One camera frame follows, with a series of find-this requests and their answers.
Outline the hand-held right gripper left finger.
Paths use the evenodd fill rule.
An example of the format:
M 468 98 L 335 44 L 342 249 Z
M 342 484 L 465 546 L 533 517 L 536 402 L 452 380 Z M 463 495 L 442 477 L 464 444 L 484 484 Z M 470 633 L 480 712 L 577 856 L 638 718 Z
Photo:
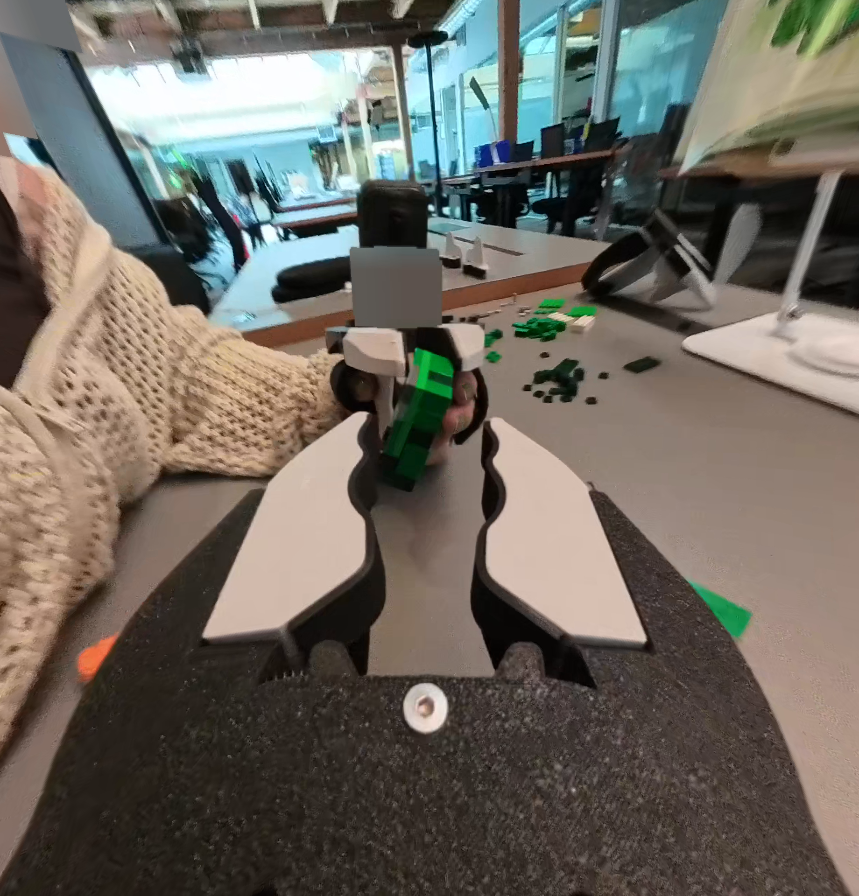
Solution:
M 387 597 L 371 511 L 376 420 L 357 412 L 267 484 L 202 632 L 211 661 L 267 650 L 267 676 L 304 671 L 315 647 L 343 647 L 368 672 L 370 635 Z

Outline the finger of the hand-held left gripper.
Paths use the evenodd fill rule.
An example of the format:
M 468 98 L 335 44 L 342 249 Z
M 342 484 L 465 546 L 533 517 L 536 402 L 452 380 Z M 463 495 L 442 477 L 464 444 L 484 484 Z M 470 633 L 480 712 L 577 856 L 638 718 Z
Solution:
M 342 340 L 344 362 L 360 375 L 403 379 L 408 354 L 401 330 L 350 328 Z
M 482 328 L 442 328 L 442 354 L 455 373 L 478 370 L 486 354 L 486 334 Z

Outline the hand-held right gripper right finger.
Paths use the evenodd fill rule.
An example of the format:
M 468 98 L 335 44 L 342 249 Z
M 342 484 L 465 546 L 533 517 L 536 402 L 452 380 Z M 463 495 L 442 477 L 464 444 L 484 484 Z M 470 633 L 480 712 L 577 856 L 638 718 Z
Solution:
M 647 649 L 590 487 L 501 418 L 484 423 L 480 460 L 471 611 L 492 666 L 529 644 L 545 675 L 588 676 L 584 649 Z

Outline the green lego cube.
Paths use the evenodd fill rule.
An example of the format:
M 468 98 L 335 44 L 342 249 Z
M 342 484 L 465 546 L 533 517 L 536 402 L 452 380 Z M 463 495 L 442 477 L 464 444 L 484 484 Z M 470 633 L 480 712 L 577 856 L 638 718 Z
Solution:
M 704 601 L 714 617 L 735 641 L 746 633 L 752 618 L 750 610 L 695 581 L 688 580 L 688 585 Z
M 429 350 L 414 351 L 379 460 L 381 477 L 389 486 L 412 492 L 421 479 L 453 403 L 454 380 L 448 358 Z

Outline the scattered small black lego pieces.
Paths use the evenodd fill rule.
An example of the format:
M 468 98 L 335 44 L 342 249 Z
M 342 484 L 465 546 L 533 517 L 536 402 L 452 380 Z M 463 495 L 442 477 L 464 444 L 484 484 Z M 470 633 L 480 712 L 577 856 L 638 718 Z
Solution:
M 495 330 L 509 327 L 524 307 L 515 305 L 495 305 L 488 308 L 460 308 L 457 313 L 443 315 L 442 324 L 475 323 L 483 330 Z

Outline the lego instruction booklet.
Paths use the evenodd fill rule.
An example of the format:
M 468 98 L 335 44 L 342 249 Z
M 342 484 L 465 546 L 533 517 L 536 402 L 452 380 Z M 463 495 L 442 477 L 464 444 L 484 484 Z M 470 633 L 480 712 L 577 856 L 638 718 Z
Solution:
M 728 4 L 677 159 L 686 172 L 748 151 L 859 169 L 859 1 Z

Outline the grey table wooden edge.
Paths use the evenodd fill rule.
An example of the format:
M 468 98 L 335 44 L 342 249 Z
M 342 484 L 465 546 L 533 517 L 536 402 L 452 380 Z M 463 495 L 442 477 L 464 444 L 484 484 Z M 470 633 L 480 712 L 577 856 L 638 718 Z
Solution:
M 464 225 L 454 238 L 463 248 L 480 238 L 489 271 L 478 280 L 444 270 L 444 314 L 576 284 L 604 249 L 602 242 L 478 223 Z M 352 319 L 351 294 L 336 291 L 277 305 L 271 297 L 276 275 L 289 266 L 347 255 L 357 243 L 354 226 L 334 234 L 271 242 L 243 266 L 209 321 L 270 349 L 322 338 L 327 328 Z

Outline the black floor lamp pole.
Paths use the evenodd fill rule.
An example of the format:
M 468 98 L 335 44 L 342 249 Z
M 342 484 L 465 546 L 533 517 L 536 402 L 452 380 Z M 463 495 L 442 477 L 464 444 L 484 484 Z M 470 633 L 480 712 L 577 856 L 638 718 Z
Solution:
M 435 103 L 435 85 L 434 85 L 434 76 L 433 76 L 433 51 L 435 48 L 443 45 L 448 39 L 447 33 L 444 30 L 439 28 L 434 28 L 432 30 L 422 30 L 419 31 L 413 36 L 409 37 L 407 40 L 408 46 L 411 49 L 424 51 L 425 62 L 426 62 L 426 73 L 427 73 L 427 83 L 429 90 L 429 111 L 430 111 L 430 120 L 431 120 L 431 132 L 432 132 L 432 140 L 433 140 L 433 152 L 434 152 L 434 175 L 433 175 L 433 207 L 435 209 L 435 216 L 439 217 L 442 213 L 442 200 L 443 200 L 443 185 L 442 185 L 442 166 L 441 160 L 439 157 L 439 147 L 438 147 L 438 126 L 437 126 L 437 112 L 436 112 L 436 103 Z

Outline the wooden pillar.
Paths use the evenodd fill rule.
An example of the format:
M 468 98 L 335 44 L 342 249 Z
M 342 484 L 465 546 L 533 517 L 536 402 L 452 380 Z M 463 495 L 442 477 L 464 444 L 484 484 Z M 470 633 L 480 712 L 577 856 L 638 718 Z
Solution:
M 498 1 L 499 140 L 517 140 L 520 2 Z

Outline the black and white device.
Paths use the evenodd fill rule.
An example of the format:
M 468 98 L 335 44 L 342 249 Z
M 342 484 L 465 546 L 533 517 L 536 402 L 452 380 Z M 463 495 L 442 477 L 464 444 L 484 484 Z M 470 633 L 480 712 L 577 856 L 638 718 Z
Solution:
M 719 287 L 728 284 L 747 258 L 761 226 L 758 204 L 737 207 L 729 214 L 725 240 L 712 263 L 672 218 L 657 208 L 640 228 L 600 253 L 580 283 L 587 296 L 599 301 L 625 297 L 651 307 L 689 293 L 690 309 L 712 310 Z

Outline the orange brick separator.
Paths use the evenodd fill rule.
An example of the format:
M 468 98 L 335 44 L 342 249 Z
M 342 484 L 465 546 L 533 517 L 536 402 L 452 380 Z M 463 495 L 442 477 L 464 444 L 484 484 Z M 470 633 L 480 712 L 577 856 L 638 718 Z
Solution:
M 87 685 L 92 681 L 106 657 L 109 656 L 119 636 L 120 633 L 112 633 L 79 652 L 76 661 L 76 671 L 77 680 L 80 684 Z

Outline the white book stand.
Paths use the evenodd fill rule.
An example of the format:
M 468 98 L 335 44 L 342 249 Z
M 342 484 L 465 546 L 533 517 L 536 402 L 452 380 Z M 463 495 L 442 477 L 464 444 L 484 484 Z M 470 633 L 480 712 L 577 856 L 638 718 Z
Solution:
M 859 320 L 802 304 L 804 276 L 842 175 L 827 169 L 819 176 L 777 311 L 691 335 L 682 349 L 859 417 Z

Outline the black framed sign stand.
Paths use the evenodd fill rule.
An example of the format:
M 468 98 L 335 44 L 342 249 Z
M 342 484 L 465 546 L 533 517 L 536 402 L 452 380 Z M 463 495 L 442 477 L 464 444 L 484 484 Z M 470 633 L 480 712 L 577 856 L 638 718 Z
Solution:
M 167 245 L 144 190 L 76 52 L 4 34 L 1 41 L 56 172 L 116 245 Z

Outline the person's black top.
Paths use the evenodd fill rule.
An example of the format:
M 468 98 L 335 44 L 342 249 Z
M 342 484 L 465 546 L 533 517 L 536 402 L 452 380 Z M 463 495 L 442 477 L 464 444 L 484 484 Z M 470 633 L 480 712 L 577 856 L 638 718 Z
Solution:
M 0 387 L 13 387 L 48 315 L 42 278 L 25 252 L 19 222 L 0 188 Z

